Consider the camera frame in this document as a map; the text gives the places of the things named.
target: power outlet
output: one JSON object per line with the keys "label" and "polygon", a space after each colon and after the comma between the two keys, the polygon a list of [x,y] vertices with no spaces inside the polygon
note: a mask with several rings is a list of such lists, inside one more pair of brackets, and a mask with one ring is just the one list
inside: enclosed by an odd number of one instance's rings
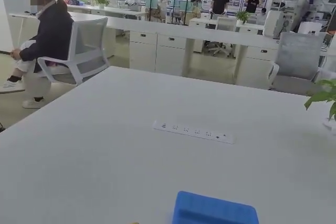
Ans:
{"label": "power outlet", "polygon": [[213,140],[222,143],[234,144],[234,138],[230,134],[197,129],[185,125],[155,121],[153,124],[153,129]]}

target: black t-shirt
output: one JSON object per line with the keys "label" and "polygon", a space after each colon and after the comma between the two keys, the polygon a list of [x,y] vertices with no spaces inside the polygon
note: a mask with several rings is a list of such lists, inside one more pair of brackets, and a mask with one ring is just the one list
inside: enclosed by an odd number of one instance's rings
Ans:
{"label": "black t-shirt", "polygon": [[226,3],[229,3],[230,0],[212,0],[214,2],[213,12],[214,14],[222,14]]}
{"label": "black t-shirt", "polygon": [[248,0],[246,11],[248,13],[255,13],[257,9],[257,5],[259,5],[259,0]]}

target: blue box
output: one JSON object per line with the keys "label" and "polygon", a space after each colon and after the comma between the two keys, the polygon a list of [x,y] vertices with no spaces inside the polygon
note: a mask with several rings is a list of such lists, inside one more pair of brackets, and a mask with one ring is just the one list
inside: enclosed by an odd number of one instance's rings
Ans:
{"label": "blue box", "polygon": [[259,224],[252,206],[180,191],[173,224]]}

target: white sneaker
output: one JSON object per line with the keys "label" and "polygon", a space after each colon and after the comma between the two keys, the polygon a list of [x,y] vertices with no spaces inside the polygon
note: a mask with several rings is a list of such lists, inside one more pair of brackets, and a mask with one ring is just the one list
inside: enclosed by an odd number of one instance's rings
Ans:
{"label": "white sneaker", "polygon": [[46,101],[42,99],[41,101],[37,102],[35,99],[27,100],[22,103],[22,107],[25,109],[40,109],[44,105],[46,105]]}
{"label": "white sneaker", "polygon": [[21,81],[17,82],[5,81],[2,87],[0,87],[0,93],[11,93],[20,91],[25,91]]}

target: white pants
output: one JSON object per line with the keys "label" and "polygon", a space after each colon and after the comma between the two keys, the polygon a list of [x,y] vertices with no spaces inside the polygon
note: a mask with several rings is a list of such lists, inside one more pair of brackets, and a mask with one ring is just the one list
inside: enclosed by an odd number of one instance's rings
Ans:
{"label": "white pants", "polygon": [[[21,45],[20,49],[23,50],[25,48],[28,48],[35,42],[35,40],[28,40]],[[35,64],[36,60],[16,61],[16,68],[18,68],[22,72],[26,72],[23,75],[23,85],[30,98],[44,97],[50,91],[51,87],[51,82],[48,80],[48,78],[44,76],[43,72],[34,73]],[[58,74],[70,72],[69,69],[67,69],[66,67],[60,66],[60,69],[61,71]]]}

